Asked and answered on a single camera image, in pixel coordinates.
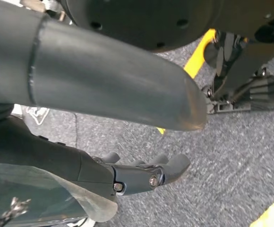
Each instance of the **clear plastic cover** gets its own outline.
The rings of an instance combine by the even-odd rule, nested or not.
[[[0,164],[0,215],[13,197],[31,199],[29,211],[11,225],[42,226],[66,223],[88,216],[105,222],[117,211],[116,203],[32,166]]]

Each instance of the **passenger foot peg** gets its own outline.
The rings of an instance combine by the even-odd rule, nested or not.
[[[93,157],[103,161],[105,158]],[[190,161],[180,154],[168,160],[165,154],[158,155],[148,164],[137,160],[130,165],[106,164],[114,170],[114,190],[119,195],[131,195],[152,191],[156,187],[174,182],[182,176]]]

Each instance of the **hex bolt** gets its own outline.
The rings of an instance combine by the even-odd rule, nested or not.
[[[156,176],[151,176],[149,178],[149,185],[152,187],[152,188],[155,188],[158,186],[158,179]]]
[[[124,188],[124,186],[121,183],[115,183],[114,184],[114,190],[117,191],[117,192],[121,192],[122,191],[122,189]]]

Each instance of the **gray carpet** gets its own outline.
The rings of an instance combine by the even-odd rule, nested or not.
[[[197,42],[162,56],[183,66]],[[274,59],[269,64],[274,74]],[[204,65],[196,82],[213,71]],[[114,151],[122,163],[165,153],[186,154],[191,167],[178,182],[119,197],[119,212],[100,227],[244,227],[274,202],[274,111],[211,115],[204,130],[166,131],[131,122],[51,110],[34,133],[91,155]]]

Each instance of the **bolt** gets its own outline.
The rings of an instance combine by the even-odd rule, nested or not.
[[[209,97],[211,97],[211,96],[211,91],[211,90],[208,90],[208,97],[209,98]]]
[[[121,191],[122,191],[123,188],[124,188],[123,185],[121,184],[121,183],[115,183],[114,184],[114,190],[116,190],[117,192],[121,192]]]
[[[263,76],[265,76],[266,74],[266,68],[263,68],[263,69],[263,72],[262,72],[262,75]]]
[[[149,185],[152,187],[152,188],[155,188],[158,186],[158,179],[156,176],[151,176],[149,178]]]
[[[266,15],[265,15],[265,19],[269,19],[272,16],[271,13],[267,13]]]

